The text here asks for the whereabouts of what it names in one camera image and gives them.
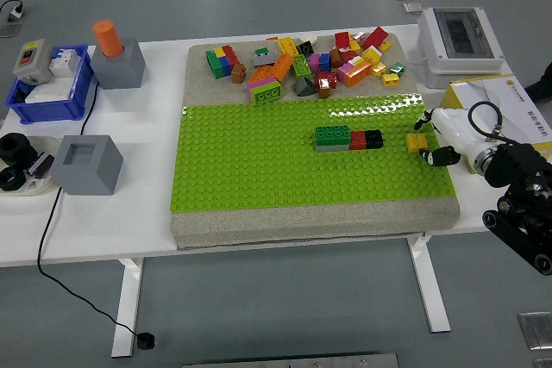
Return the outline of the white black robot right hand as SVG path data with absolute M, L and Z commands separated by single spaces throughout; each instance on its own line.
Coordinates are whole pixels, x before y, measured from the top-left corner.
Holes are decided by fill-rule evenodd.
M 496 144 L 486 140 L 470 124 L 467 109 L 435 108 L 425 110 L 418 118 L 413 129 L 418 131 L 425 123 L 431 123 L 443 139 L 456 153 L 465 155 L 470 166 L 483 174 L 483 165 L 490 161 L 496 151 Z

